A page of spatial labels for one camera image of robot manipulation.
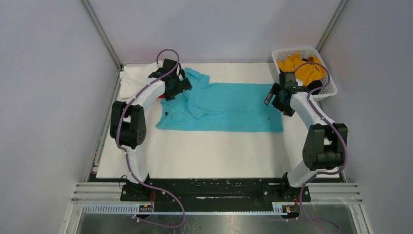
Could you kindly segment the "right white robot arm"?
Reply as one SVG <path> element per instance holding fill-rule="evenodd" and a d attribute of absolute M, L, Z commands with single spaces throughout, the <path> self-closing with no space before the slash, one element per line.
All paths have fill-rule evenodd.
<path fill-rule="evenodd" d="M 293 200 L 299 194 L 298 188 L 318 175 L 341 173 L 348 159 L 348 128 L 343 123 L 334 122 L 315 104 L 311 92 L 298 85 L 295 73 L 281 72 L 279 82 L 273 84 L 264 103 L 289 117 L 298 114 L 308 130 L 302 161 L 282 177 L 281 198 Z"/>

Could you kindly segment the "turquoise t-shirt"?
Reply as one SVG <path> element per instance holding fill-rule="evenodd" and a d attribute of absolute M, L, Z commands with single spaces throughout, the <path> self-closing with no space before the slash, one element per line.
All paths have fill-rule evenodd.
<path fill-rule="evenodd" d="M 272 84 L 211 83 L 210 76 L 184 69 L 192 89 L 162 100 L 160 130 L 282 133 L 279 110 L 264 104 Z"/>

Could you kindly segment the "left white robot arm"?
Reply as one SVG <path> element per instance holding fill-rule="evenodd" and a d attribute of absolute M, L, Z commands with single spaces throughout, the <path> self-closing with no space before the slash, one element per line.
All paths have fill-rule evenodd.
<path fill-rule="evenodd" d="M 139 200 L 146 200 L 151 194 L 150 185 L 144 183 L 149 172 L 140 149 L 148 132 L 145 112 L 159 97 L 171 101 L 191 89 L 181 64 L 166 58 L 135 94 L 126 101 L 112 104 L 110 136 L 126 159 L 128 179 L 135 183 L 132 194 Z"/>

